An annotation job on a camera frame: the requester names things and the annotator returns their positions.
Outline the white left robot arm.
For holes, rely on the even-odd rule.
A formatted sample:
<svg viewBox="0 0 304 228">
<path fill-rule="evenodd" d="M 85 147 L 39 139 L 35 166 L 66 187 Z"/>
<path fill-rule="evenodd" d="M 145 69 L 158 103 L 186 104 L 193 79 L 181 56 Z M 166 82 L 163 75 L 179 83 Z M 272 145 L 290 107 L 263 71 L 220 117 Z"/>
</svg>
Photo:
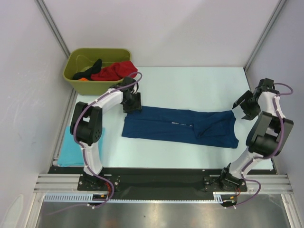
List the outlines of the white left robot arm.
<svg viewBox="0 0 304 228">
<path fill-rule="evenodd" d="M 103 170 L 98 141 L 103 132 L 103 115 L 115 107 L 123 106 L 123 112 L 131 114 L 142 110 L 141 93 L 138 92 L 142 73 L 133 72 L 122 82 L 112 85 L 104 94 L 90 103 L 77 102 L 74 108 L 70 133 L 79 145 L 83 161 L 83 184 L 94 190 L 107 185 L 112 190 L 110 181 L 100 175 Z"/>
</svg>

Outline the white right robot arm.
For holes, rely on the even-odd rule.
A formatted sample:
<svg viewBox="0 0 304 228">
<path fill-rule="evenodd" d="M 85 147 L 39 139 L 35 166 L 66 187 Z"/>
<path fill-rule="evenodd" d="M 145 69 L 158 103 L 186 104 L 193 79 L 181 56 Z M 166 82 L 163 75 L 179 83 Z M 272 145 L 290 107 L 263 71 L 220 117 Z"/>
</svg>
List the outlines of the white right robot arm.
<svg viewBox="0 0 304 228">
<path fill-rule="evenodd" d="M 284 147 L 294 122 L 283 114 L 280 106 L 283 94 L 276 86 L 272 79 L 261 79 L 253 92 L 246 91 L 234 102 L 234 108 L 240 106 L 243 110 L 245 120 L 257 121 L 247 136 L 245 151 L 223 168 L 217 181 L 222 190 L 233 191 L 246 184 L 246 175 L 252 168 L 277 156 Z"/>
</svg>

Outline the navy blue t shirt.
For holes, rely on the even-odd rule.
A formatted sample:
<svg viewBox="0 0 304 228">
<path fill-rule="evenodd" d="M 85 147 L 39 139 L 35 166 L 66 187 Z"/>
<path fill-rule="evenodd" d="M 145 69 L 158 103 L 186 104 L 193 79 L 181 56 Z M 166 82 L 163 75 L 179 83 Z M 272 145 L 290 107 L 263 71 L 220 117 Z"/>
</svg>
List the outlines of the navy blue t shirt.
<svg viewBox="0 0 304 228">
<path fill-rule="evenodd" d="M 239 140 L 235 122 L 232 111 L 196 112 L 144 106 L 141 112 L 125 117 L 122 136 L 236 149 Z"/>
</svg>

